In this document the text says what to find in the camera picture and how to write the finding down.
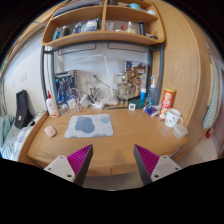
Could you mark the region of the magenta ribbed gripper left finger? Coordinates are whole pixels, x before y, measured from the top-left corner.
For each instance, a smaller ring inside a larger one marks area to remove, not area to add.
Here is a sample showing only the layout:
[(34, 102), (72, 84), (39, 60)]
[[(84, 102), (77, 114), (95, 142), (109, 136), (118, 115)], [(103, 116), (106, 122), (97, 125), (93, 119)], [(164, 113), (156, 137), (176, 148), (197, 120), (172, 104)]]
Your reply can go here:
[(93, 145), (90, 144), (69, 156), (58, 156), (47, 167), (45, 167), (44, 170), (75, 183), (78, 186), (82, 186), (92, 156)]

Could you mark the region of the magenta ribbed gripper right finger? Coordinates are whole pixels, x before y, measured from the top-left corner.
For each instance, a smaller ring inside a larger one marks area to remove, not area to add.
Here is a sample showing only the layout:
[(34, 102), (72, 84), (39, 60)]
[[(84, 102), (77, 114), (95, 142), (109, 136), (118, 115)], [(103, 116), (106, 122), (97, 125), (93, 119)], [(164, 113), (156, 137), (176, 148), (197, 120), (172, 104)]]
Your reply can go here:
[(134, 145), (133, 154), (143, 185), (148, 185), (181, 170), (181, 167), (167, 155), (158, 156), (137, 144)]

